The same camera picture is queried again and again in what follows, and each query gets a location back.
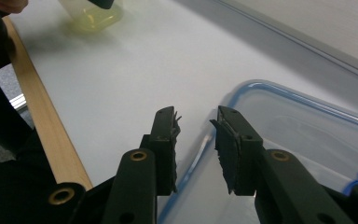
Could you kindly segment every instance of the brass screw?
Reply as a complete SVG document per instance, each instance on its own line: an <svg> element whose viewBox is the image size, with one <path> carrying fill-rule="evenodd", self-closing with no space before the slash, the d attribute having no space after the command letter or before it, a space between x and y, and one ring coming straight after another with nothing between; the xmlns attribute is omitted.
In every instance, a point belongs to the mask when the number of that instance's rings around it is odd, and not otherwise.
<svg viewBox="0 0 358 224"><path fill-rule="evenodd" d="M271 156L277 161L289 161L290 159L289 154L283 151L273 151L271 152Z"/></svg>
<svg viewBox="0 0 358 224"><path fill-rule="evenodd" d="M48 202L53 205L60 205L69 202L75 196L71 188L57 189L48 197Z"/></svg>
<svg viewBox="0 0 358 224"><path fill-rule="evenodd" d="M147 154L143 151L134 151L131 153L130 158L132 161L142 161L146 159Z"/></svg>

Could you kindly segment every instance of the transparent plastic box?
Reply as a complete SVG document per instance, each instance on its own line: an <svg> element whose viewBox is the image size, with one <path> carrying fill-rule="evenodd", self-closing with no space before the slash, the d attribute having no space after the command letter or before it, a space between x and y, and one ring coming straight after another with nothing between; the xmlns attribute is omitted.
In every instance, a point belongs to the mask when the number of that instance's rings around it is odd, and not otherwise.
<svg viewBox="0 0 358 224"><path fill-rule="evenodd" d="M240 111L266 149L295 154L319 183L345 193L358 182L358 116L266 81L244 84L222 105ZM178 193L160 199L158 223L259 223L254 197L228 194L214 131L204 139Z"/></svg>

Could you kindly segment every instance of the wooden board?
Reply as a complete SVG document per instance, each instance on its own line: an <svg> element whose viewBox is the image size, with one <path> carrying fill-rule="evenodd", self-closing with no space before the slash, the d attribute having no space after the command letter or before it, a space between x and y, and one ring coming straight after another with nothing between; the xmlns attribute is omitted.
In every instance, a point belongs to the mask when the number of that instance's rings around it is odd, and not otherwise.
<svg viewBox="0 0 358 224"><path fill-rule="evenodd" d="M4 21L9 38L15 47L9 51L10 60L57 182L75 182L86 189L91 189L92 185L86 170L10 18L5 17Z"/></svg>

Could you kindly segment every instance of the yellow bottle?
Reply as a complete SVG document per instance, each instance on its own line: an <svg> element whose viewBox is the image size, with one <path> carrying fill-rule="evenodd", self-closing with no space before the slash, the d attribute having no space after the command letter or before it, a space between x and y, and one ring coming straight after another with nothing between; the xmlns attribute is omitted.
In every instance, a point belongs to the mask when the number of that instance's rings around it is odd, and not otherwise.
<svg viewBox="0 0 358 224"><path fill-rule="evenodd" d="M123 16L121 0L115 0L110 9L99 8L87 0L60 0L60 3L73 19L71 28L78 32L101 31Z"/></svg>

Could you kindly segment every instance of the clear plastic container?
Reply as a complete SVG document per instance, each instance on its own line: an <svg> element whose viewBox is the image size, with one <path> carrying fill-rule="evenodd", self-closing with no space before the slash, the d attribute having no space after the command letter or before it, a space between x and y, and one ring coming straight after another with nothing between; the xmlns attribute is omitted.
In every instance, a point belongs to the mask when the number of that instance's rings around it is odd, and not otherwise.
<svg viewBox="0 0 358 224"><path fill-rule="evenodd" d="M266 81L245 84L222 105L240 111L265 148L294 153L319 183L344 192L358 181L358 116ZM178 194L160 199L158 223L259 223L254 197L228 194L214 132L204 139Z"/></svg>
<svg viewBox="0 0 358 224"><path fill-rule="evenodd" d="M98 32L123 16L122 0L115 0L110 9L95 6L88 0L60 0L61 5L73 19L70 27L78 32Z"/></svg>

